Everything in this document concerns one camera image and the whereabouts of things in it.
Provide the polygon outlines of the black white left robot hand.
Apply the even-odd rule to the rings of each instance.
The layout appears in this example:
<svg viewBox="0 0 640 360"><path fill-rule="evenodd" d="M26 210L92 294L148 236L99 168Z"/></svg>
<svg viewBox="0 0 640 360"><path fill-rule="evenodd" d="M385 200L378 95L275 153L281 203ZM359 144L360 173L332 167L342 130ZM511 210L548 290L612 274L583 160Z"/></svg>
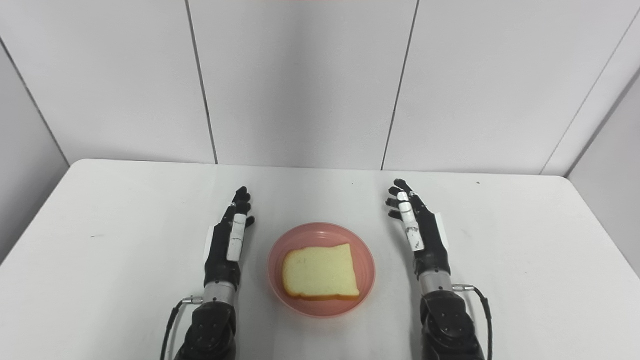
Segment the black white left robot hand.
<svg viewBox="0 0 640 360"><path fill-rule="evenodd" d="M235 192L221 221L214 227L208 257L205 262L204 286L227 284L238 291L242 278L240 258L249 227L256 219L250 216L251 195L246 186Z"/></svg>

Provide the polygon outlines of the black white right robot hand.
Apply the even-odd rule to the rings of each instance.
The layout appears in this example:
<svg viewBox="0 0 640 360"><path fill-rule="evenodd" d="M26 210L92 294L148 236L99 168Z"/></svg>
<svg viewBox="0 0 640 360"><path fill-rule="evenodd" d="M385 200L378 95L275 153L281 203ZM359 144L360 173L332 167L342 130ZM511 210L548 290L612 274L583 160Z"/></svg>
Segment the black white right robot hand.
<svg viewBox="0 0 640 360"><path fill-rule="evenodd" d="M436 214L431 212L422 198L402 178L396 178L390 187L388 216L401 221L413 253L414 274L442 273L451 275L449 254L442 241Z"/></svg>

